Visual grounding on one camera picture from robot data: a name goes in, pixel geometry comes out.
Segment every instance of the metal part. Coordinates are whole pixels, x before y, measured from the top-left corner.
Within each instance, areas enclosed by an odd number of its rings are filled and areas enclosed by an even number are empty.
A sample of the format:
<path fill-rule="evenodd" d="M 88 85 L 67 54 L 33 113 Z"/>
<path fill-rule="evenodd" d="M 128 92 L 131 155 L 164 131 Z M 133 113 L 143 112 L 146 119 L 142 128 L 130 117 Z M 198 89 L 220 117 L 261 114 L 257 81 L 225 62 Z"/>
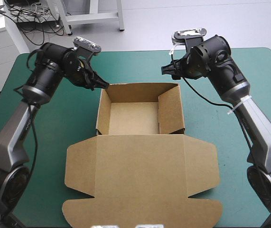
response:
<path fill-rule="evenodd" d="M 31 106 L 35 115 L 38 108 Z M 28 104 L 21 102 L 12 117 L 0 132 L 0 169 L 11 172 L 15 167 L 28 162 L 23 141 L 28 133 L 30 116 Z"/>
<path fill-rule="evenodd" d="M 73 40 L 73 43 L 77 48 L 77 56 L 83 56 L 87 61 L 90 61 L 93 55 L 96 56 L 102 51 L 102 48 L 99 45 L 82 37 L 76 37 Z"/>
<path fill-rule="evenodd" d="M 228 42 L 217 35 L 203 42 L 194 40 L 203 38 L 204 33 L 195 29 L 175 32 L 174 44 L 182 38 L 186 46 L 189 41 L 194 42 L 191 49 L 186 47 L 188 52 L 183 58 L 163 66 L 162 74 L 170 74 L 175 80 L 208 77 L 221 99 L 235 107 L 234 112 L 252 141 L 247 161 L 254 167 L 248 169 L 248 180 L 271 213 L 271 122 L 249 97 L 250 84 L 232 59 Z M 271 215 L 262 227 L 269 227 L 269 224 Z"/>
<path fill-rule="evenodd" d="M 189 51 L 195 44 L 203 42 L 203 36 L 206 34 L 207 30 L 204 28 L 176 31 L 172 34 L 172 43 L 185 45 L 186 51 Z"/>
<path fill-rule="evenodd" d="M 11 212 L 32 174 L 23 166 L 29 161 L 23 142 L 38 108 L 51 100 L 63 77 L 75 86 L 91 90 L 109 85 L 90 66 L 89 60 L 100 52 L 99 46 L 91 42 L 89 48 L 84 46 L 89 45 L 85 39 L 78 41 L 76 49 L 45 43 L 29 55 L 37 54 L 35 69 L 19 92 L 23 100 L 0 132 L 0 228 L 24 228 Z M 89 54 L 86 60 L 79 58 L 84 50 Z"/>
<path fill-rule="evenodd" d="M 27 186 L 28 174 L 27 167 L 18 166 L 6 176 L 0 188 L 0 223 L 3 216 L 11 213 L 18 202 Z"/>

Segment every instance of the cardboard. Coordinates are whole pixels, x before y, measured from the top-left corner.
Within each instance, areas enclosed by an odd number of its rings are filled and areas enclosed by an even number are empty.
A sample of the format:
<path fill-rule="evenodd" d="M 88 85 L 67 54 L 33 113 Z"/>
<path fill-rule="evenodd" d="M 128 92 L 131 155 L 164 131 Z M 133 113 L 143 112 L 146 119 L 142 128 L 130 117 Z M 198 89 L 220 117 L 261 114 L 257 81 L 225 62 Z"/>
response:
<path fill-rule="evenodd" d="M 66 186 L 94 198 L 67 200 L 67 222 L 74 228 L 213 227 L 221 203 L 189 197 L 218 185 L 216 148 L 177 134 L 185 127 L 182 114 L 177 84 L 103 90 L 96 125 L 102 135 L 71 145 L 66 159 Z"/>
<path fill-rule="evenodd" d="M 110 135 L 184 133 L 179 85 L 110 85 L 101 93 L 96 130 Z"/>

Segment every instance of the white floor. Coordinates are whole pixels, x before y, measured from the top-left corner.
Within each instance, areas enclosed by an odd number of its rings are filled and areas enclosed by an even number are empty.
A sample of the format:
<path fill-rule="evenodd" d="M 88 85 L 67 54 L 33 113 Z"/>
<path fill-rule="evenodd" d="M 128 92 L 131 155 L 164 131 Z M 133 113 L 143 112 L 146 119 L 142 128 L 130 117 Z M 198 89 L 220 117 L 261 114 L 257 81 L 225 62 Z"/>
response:
<path fill-rule="evenodd" d="M 88 12 L 89 0 L 64 0 L 68 12 Z M 116 0 L 100 0 L 99 11 L 116 8 Z M 224 36 L 232 48 L 271 49 L 270 0 L 122 0 L 126 30 L 118 22 L 73 26 L 73 36 L 46 36 L 46 42 L 72 47 L 73 37 L 82 36 L 103 51 L 171 49 L 171 34 L 179 29 L 204 27 L 209 38 Z M 41 33 L 29 34 L 40 42 Z M 26 40 L 30 51 L 38 48 Z"/>

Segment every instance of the wires on floor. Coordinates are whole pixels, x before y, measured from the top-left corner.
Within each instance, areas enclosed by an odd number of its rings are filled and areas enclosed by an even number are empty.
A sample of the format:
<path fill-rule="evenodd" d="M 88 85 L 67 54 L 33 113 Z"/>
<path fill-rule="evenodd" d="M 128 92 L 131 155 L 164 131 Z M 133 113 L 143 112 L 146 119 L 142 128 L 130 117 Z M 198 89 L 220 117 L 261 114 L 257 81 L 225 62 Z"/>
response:
<path fill-rule="evenodd" d="M 13 21 L 30 43 L 36 46 L 43 45 L 45 42 L 45 33 L 56 34 L 58 36 L 64 35 L 64 26 L 60 25 L 60 18 L 56 20 L 49 7 L 33 3 L 32 5 L 29 5 L 29 9 L 24 9 L 23 7 L 10 5 L 6 0 L 4 0 L 4 2 L 7 4 L 8 11 L 10 12 L 12 18 L 5 13 L 0 14 Z M 50 17 L 53 17 L 56 25 L 60 27 L 59 29 L 56 30 L 50 25 L 50 21 L 48 21 Z M 27 25 L 30 24 L 30 26 L 26 27 L 25 25 L 22 25 L 21 22 L 27 22 Z M 51 31 L 44 29 L 44 22 Z M 28 36 L 29 33 L 35 31 L 39 31 L 42 34 L 42 41 L 40 43 L 35 43 Z"/>

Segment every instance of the green table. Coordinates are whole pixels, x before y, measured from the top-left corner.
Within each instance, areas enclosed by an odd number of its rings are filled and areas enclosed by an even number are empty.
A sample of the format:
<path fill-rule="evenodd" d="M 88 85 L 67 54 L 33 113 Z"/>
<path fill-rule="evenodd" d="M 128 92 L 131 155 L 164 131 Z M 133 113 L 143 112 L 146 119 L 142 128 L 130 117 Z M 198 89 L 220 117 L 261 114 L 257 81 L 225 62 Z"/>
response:
<path fill-rule="evenodd" d="M 176 51 L 181 57 L 184 51 Z M 20 96 L 13 88 L 25 83 L 27 54 L 20 55 L 0 95 L 0 129 L 18 106 Z M 271 50 L 266 48 L 233 49 L 233 58 L 252 85 L 252 96 L 271 120 Z M 168 64 L 168 51 L 103 52 L 94 57 L 93 68 L 110 83 L 172 82 L 162 76 L 160 66 Z M 227 109 L 211 106 L 181 83 L 186 134 L 214 143 L 218 148 L 221 183 L 215 189 L 197 195 L 217 199 L 223 215 L 217 227 L 257 227 L 268 216 L 251 189 L 246 169 L 248 148 L 240 127 Z M 214 102 L 221 102 L 208 79 L 191 81 L 192 85 Z M 65 156 L 69 145 L 93 137 L 100 89 L 94 92 L 75 87 L 64 79 L 52 101 L 36 117 L 39 140 L 37 166 L 32 180 L 15 209 L 27 226 L 67 227 L 61 207 L 65 200 L 86 195 L 65 186 Z M 33 136 L 25 148 L 31 156 Z"/>

